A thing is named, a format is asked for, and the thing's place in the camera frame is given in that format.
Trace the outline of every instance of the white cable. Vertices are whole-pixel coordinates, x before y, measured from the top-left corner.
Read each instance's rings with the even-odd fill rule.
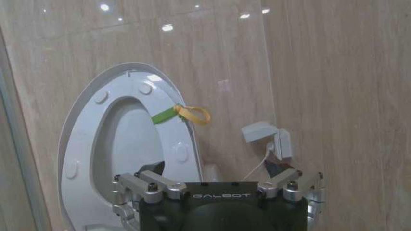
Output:
[[[254,172],[258,170],[258,168],[262,167],[265,161],[266,161],[267,158],[269,158],[269,155],[270,155],[270,149],[267,149],[267,151],[266,151],[266,156],[265,156],[262,162],[259,163],[259,165],[251,170],[251,172],[247,174],[247,176],[246,176],[241,181],[245,181],[245,180],[251,176],[251,174],[254,174]]]

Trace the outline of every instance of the toilet lid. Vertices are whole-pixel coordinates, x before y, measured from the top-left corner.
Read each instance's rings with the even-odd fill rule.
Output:
[[[76,231],[122,230],[110,203],[114,175],[165,160],[163,176],[202,180],[190,123],[178,116],[157,125],[151,120],[177,104],[185,101],[175,85],[142,63],[104,71],[79,96],[59,144],[59,198]]]

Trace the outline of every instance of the beige marble wall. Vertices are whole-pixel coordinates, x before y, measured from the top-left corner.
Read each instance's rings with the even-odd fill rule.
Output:
[[[239,19],[243,12],[251,17]],[[87,83],[115,64],[153,64],[187,103],[210,109],[213,124],[197,127],[201,155],[227,180],[259,163],[265,144],[246,144],[241,132],[275,122],[259,0],[0,0],[0,25],[54,230],[66,228],[56,185],[63,122]],[[262,170],[253,179],[266,177]]]
[[[278,125],[323,169],[319,230],[411,230],[411,2],[263,0]]]
[[[3,78],[8,77],[11,77],[8,59],[0,30],[0,84]],[[0,230],[35,231],[34,214],[20,169],[22,161],[18,158],[3,94],[0,88]]]

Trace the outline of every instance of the yellow strap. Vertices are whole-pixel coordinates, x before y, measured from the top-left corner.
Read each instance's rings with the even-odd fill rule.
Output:
[[[210,115],[209,111],[202,107],[187,107],[187,106],[185,107],[185,106],[178,104],[177,106],[174,106],[174,110],[178,112],[178,114],[182,117],[185,117],[193,123],[206,125],[211,122],[211,115]],[[203,115],[206,117],[205,120],[201,119],[194,113],[191,113],[190,110],[194,110],[194,111],[203,113]]]

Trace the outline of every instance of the white wall-mounted device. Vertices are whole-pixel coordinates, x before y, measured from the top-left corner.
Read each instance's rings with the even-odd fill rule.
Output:
[[[242,128],[247,143],[274,136],[275,156],[279,160],[293,157],[290,133],[267,122],[257,122]]]

